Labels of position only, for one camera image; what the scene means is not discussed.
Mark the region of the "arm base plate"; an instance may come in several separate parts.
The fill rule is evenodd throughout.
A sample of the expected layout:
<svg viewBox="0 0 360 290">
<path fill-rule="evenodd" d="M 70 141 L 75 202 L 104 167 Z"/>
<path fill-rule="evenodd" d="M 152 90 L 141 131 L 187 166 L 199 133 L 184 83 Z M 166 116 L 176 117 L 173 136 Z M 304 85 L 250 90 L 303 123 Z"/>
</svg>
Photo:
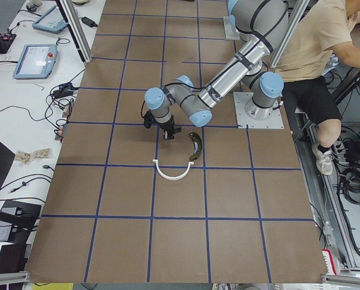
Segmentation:
<svg viewBox="0 0 360 290">
<path fill-rule="evenodd" d="M 223 17 L 223 27 L 226 40 L 240 39 L 239 32 L 237 31 L 236 27 L 231 24 L 229 16 Z"/>
<path fill-rule="evenodd" d="M 234 107 L 239 129 L 284 129 L 278 101 L 270 108 L 259 108 L 253 103 L 253 93 L 235 92 Z"/>
</svg>

